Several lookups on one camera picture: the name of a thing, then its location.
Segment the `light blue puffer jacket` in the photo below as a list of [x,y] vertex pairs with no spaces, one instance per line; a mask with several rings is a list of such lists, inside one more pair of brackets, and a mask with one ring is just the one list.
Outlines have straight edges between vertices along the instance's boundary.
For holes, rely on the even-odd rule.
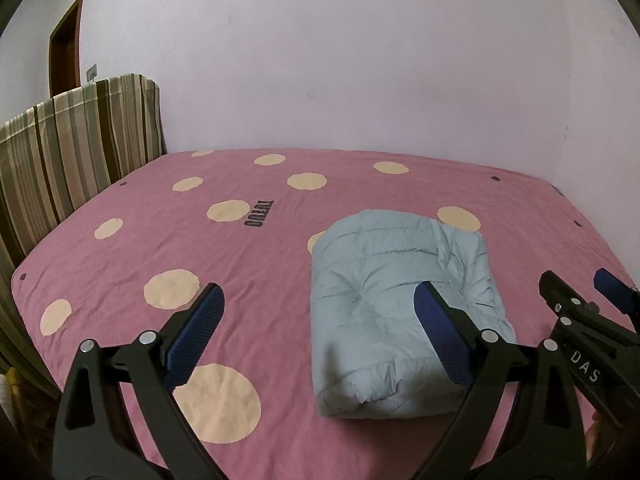
[[478,328],[516,339],[480,233],[363,210],[330,226],[311,259],[311,375],[322,417],[413,418],[457,408],[463,390],[414,312],[424,281]]

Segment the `wall light switch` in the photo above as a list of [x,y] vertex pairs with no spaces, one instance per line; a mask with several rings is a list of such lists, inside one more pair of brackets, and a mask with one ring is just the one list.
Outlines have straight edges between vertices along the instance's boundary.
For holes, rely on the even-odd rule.
[[96,64],[91,65],[87,70],[86,76],[88,82],[93,82],[98,76],[98,66]]

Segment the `striped headboard cover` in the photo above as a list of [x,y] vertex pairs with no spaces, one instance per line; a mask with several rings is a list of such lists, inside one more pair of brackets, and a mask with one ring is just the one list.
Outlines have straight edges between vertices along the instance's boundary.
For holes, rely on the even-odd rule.
[[75,210],[165,155],[160,87],[140,74],[102,79],[29,107],[1,127],[1,368],[60,394],[27,333],[11,278]]

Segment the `pink polka dot bedsheet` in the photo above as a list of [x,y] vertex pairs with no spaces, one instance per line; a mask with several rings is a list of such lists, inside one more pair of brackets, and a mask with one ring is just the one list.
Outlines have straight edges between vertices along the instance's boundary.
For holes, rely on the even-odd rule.
[[407,479],[446,427],[442,416],[319,416],[311,385],[309,296],[318,238],[365,209],[435,217],[457,207],[488,247],[518,340],[553,314],[538,292],[553,271],[599,301],[599,269],[625,269],[550,183],[409,155],[232,150],[164,156],[110,186],[44,238],[12,295],[57,382],[78,344],[126,344],[160,328],[214,282],[224,318],[176,395],[233,479]]

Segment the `brown wooden door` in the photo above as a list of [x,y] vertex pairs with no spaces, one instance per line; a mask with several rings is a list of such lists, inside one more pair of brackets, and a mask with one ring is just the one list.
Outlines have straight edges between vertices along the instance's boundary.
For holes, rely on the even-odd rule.
[[84,0],[75,0],[51,32],[49,89],[57,96],[80,86],[80,23]]

